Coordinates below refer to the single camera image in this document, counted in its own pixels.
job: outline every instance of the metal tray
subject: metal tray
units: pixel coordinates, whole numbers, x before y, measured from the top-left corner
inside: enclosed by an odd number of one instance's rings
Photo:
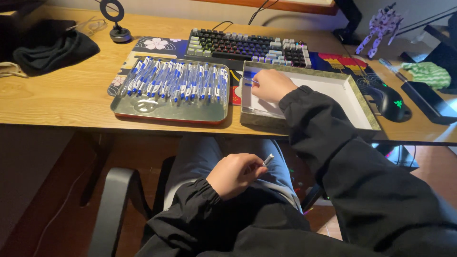
[[[137,65],[138,61],[144,61],[146,56],[138,58],[133,67]],[[169,62],[170,60],[177,60],[178,62],[185,64],[192,63],[204,65],[206,63],[182,60],[182,59],[170,59],[160,58],[162,61]],[[210,66],[216,65],[217,68],[224,68],[228,73],[230,70],[227,66],[215,63],[208,63]],[[194,99],[192,101],[181,101],[178,102],[170,101],[168,98],[160,98],[158,96],[148,97],[142,96],[120,96],[122,88],[126,85],[119,87],[118,92],[114,96],[113,102],[111,103],[111,110],[116,116],[123,117],[134,117],[134,118],[149,118],[159,120],[172,120],[180,122],[190,123],[207,123],[207,124],[220,124],[227,117],[227,110],[229,105],[229,85],[230,76],[228,76],[228,83],[225,92],[225,104],[223,99],[220,102],[212,101],[209,103],[207,99],[199,100]]]

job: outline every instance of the green logo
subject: green logo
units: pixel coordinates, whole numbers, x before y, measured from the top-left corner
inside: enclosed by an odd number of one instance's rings
[[[401,105],[402,105],[401,101],[394,101],[393,103],[396,104],[399,108],[401,108]]]

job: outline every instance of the gaming mouse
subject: gaming mouse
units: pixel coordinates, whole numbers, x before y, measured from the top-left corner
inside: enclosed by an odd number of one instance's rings
[[[393,122],[405,122],[411,119],[411,110],[393,88],[386,84],[371,82],[367,92],[373,97],[379,113],[386,119]]]

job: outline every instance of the green cloth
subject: green cloth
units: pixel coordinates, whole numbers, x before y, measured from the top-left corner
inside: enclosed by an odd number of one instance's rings
[[[403,63],[401,66],[413,75],[413,81],[424,82],[435,90],[446,88],[451,84],[451,76],[447,70],[434,63]]]

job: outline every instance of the robot figure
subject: robot figure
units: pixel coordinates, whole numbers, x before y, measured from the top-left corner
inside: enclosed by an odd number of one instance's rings
[[[395,36],[398,27],[400,26],[403,18],[401,15],[397,15],[393,10],[393,7],[396,3],[387,6],[384,9],[379,9],[377,15],[373,15],[373,18],[370,20],[370,35],[368,35],[363,42],[357,47],[356,54],[360,54],[366,44],[368,44],[371,38],[377,34],[377,38],[373,43],[373,48],[368,51],[368,58],[371,60],[373,56],[377,52],[377,47],[379,46],[383,36],[388,33],[393,33],[390,42],[392,41],[393,37]]]

